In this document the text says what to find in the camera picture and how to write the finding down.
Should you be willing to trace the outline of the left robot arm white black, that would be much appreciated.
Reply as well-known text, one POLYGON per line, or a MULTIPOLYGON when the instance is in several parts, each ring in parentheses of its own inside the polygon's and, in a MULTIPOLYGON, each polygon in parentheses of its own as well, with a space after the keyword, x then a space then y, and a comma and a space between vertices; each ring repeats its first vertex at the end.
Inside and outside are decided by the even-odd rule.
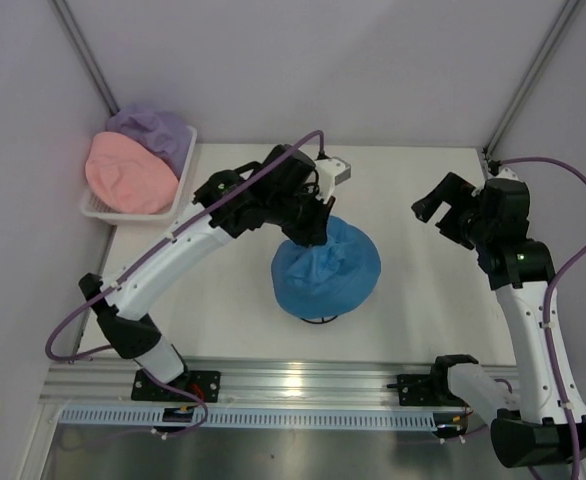
POLYGON ((350 166, 319 153, 312 159, 289 145, 275 146, 262 162, 214 173, 155 245, 130 266, 79 282, 109 345, 154 378, 167 400, 189 388, 188 368, 150 317, 156 300, 200 260, 247 231, 279 227, 302 247, 326 243, 336 187, 350 166))

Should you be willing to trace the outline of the black wire hat stand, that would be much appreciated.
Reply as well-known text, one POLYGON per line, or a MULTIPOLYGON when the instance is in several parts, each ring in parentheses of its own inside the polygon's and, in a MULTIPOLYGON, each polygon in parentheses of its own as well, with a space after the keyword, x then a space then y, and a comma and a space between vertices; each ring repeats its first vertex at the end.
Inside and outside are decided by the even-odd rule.
POLYGON ((334 315, 334 316, 330 316, 330 317, 319 317, 316 319, 306 319, 306 318, 300 317, 300 320, 302 322, 304 322, 306 324, 310 324, 310 325, 326 325, 328 323, 333 322, 337 318, 339 318, 339 315, 334 315))

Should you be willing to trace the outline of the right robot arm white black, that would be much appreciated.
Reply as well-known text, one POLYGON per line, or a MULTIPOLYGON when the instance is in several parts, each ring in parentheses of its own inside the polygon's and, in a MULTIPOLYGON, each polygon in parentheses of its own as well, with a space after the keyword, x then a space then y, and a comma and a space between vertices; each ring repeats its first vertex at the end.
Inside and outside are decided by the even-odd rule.
POLYGON ((437 222, 452 242, 476 252, 479 268, 507 321, 519 392, 491 379, 470 355, 439 356, 431 367, 430 395, 466 403, 490 428, 493 450, 507 468, 569 464, 586 458, 586 405, 575 384, 559 325, 552 257, 529 237, 530 193, 510 172, 480 188, 450 172, 412 211, 437 222))

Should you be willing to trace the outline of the blue bucket hat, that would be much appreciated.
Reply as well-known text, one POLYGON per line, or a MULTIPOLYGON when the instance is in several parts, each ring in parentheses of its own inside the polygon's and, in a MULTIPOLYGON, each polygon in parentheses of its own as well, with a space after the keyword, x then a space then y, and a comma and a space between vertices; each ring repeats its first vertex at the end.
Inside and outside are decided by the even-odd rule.
POLYGON ((355 310, 372 294, 380 275, 381 258, 374 242, 337 216, 329 218, 324 245, 306 248, 286 240, 271 262, 278 305, 304 320, 355 310))

